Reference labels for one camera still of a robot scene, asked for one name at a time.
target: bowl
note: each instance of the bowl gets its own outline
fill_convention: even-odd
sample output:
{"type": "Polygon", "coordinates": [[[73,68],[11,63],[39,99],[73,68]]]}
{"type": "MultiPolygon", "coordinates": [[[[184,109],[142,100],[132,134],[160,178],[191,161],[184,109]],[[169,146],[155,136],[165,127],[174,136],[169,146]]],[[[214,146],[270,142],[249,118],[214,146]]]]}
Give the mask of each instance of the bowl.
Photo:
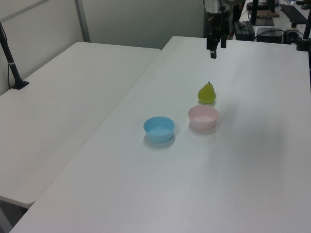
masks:
{"type": "Polygon", "coordinates": [[[208,130],[216,125],[219,117],[218,111],[208,105],[198,105],[188,112],[190,125],[199,130],[208,130]]]}
{"type": "Polygon", "coordinates": [[[144,130],[147,138],[156,143],[166,142],[173,136],[175,124],[165,116],[156,116],[146,120],[144,130]]]}

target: green pear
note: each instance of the green pear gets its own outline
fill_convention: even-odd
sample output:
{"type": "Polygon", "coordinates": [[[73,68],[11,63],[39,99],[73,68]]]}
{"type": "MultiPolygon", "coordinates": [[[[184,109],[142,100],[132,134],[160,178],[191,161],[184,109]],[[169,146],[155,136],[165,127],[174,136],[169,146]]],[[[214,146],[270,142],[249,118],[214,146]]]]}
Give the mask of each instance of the green pear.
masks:
{"type": "Polygon", "coordinates": [[[216,93],[214,91],[213,85],[208,82],[201,90],[198,92],[199,101],[202,103],[213,103],[216,99],[216,93]]]}

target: floor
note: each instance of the floor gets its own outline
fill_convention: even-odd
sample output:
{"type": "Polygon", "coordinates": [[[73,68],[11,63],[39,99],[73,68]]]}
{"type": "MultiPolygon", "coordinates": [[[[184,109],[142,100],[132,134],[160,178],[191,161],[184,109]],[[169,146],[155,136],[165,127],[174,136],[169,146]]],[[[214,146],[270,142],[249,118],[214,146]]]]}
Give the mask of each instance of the floor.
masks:
{"type": "Polygon", "coordinates": [[[0,233],[9,233],[27,209],[0,200],[0,233]]]}

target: wall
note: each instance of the wall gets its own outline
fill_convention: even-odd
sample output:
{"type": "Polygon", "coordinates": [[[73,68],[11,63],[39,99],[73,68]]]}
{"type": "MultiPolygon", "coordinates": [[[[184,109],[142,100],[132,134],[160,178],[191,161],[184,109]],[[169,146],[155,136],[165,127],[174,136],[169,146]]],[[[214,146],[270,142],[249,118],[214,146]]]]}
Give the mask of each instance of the wall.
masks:
{"type": "Polygon", "coordinates": [[[203,36],[202,0],[83,0],[91,42],[162,49],[203,36]]]}
{"type": "MultiPolygon", "coordinates": [[[[2,26],[22,79],[75,42],[83,41],[74,0],[49,0],[2,26]]],[[[0,95],[7,90],[7,61],[0,49],[0,95]]]]}

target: keyboard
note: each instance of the keyboard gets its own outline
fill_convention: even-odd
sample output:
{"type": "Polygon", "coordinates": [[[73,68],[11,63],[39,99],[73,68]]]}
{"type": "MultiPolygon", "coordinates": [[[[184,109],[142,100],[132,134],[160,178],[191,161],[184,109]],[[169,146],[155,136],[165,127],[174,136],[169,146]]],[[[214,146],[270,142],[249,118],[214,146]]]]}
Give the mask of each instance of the keyboard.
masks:
{"type": "Polygon", "coordinates": [[[280,7],[291,22],[295,22],[297,24],[307,23],[307,19],[296,9],[296,7],[285,4],[280,4],[280,7]]]}

